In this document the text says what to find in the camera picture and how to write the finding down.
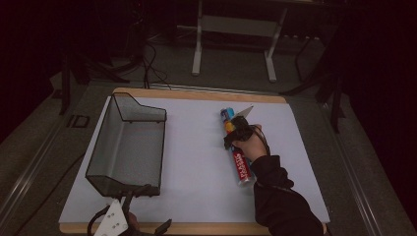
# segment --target wire mesh bin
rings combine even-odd
[[[104,196],[160,194],[166,110],[140,105],[128,93],[111,95],[86,178]]]

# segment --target gray floor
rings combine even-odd
[[[167,74],[172,89],[237,89],[278,95],[279,91],[299,85],[293,65],[294,55],[302,42],[294,38],[279,41],[273,56],[278,82],[268,81],[262,51],[219,50],[204,48],[201,74],[191,75],[194,48],[187,40],[163,44],[151,42],[156,49],[154,68]],[[301,59],[306,75],[323,48],[315,41]],[[147,58],[152,50],[147,47]],[[130,87],[141,87],[144,69],[139,68],[124,78]],[[51,81],[59,87],[60,76]],[[154,72],[149,80],[160,80]],[[15,182],[32,159],[39,155],[46,160],[31,183],[26,196],[12,215],[5,235],[13,235],[39,206],[71,163],[84,153],[95,128],[105,98],[117,85],[95,78],[89,86],[73,83],[73,102],[64,116],[59,116],[60,100],[47,98],[33,114],[0,146],[0,203],[4,203]],[[165,83],[152,88],[168,89]],[[340,134],[328,123],[328,105],[314,100],[316,88],[293,97],[286,97],[298,123],[303,142],[328,207],[332,235],[416,235],[414,228],[396,198],[378,162],[372,145],[352,111],[348,97],[342,99],[344,118],[339,119]],[[66,127],[71,115],[89,116],[89,125]],[[56,136],[49,137],[51,131]],[[78,162],[68,172],[45,205],[21,231],[20,235],[61,235],[58,218],[78,172]]]

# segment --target table surface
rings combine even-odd
[[[128,92],[133,97],[146,97],[146,98],[169,98],[169,99],[181,98],[181,99],[190,99],[190,100],[286,103],[285,99],[279,96],[251,95],[251,94],[237,94],[237,93],[180,91],[180,90],[153,90],[153,89],[138,89],[138,88],[118,88],[115,90],[115,92]],[[81,178],[84,181],[86,181],[84,178],[84,174],[85,173],[81,173],[81,174],[79,173],[79,175],[82,175]],[[143,230],[144,232],[151,233],[154,230],[154,228],[156,228],[159,224],[160,224],[159,222],[141,222],[141,230]],[[87,223],[86,222],[63,222],[60,219],[60,229],[64,233],[85,233],[87,229]],[[171,228],[169,229],[168,234],[268,235],[268,230],[258,225],[256,222],[225,222],[225,223],[223,222],[216,222],[216,223],[193,222],[193,223],[190,223],[190,222],[183,222],[183,221],[181,222],[181,220],[180,222],[175,222],[175,218],[174,218],[173,224]]]

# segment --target desk leg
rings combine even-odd
[[[202,62],[202,8],[203,0],[199,1],[199,16],[197,18],[197,43],[196,51],[194,52],[194,62],[193,62],[193,71],[191,74],[193,76],[198,76],[200,74],[200,66]]]
[[[279,22],[276,24],[275,32],[273,33],[272,44],[270,45],[269,50],[265,51],[265,61],[267,63],[268,77],[271,83],[276,82],[276,74],[275,69],[273,68],[272,54],[275,50],[276,43],[278,42],[279,34],[281,33],[282,25],[284,23],[287,10],[288,9],[286,8],[282,10],[281,17],[279,19]]]

